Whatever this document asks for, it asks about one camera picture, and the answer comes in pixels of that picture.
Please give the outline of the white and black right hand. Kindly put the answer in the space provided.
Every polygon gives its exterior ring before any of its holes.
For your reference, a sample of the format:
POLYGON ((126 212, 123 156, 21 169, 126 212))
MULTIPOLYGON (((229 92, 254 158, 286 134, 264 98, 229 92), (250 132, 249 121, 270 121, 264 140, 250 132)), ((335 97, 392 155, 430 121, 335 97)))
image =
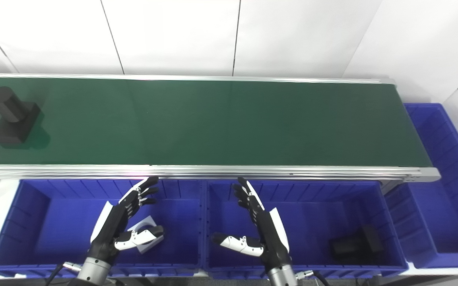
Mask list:
POLYGON ((252 223, 256 226, 259 238, 231 236, 222 232, 211 235, 211 241, 219 246, 244 255, 259 257, 268 272, 272 269, 284 269, 291 266, 289 244, 285 228, 276 208, 267 211, 251 183, 244 177, 238 177, 233 185, 238 205, 249 212, 252 223))

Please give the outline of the white and black left hand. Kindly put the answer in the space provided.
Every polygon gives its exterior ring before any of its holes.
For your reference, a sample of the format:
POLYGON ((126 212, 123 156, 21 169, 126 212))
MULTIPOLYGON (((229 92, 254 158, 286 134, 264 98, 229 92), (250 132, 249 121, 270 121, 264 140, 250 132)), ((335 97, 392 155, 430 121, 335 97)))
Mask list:
POLYGON ((158 176, 146 177, 133 185, 116 205, 106 203, 91 234, 88 258, 113 266, 122 250, 154 243, 163 238, 163 226, 127 230, 129 219, 140 207, 156 203, 156 199, 148 195, 158 192, 159 188, 155 186, 158 181, 158 176))

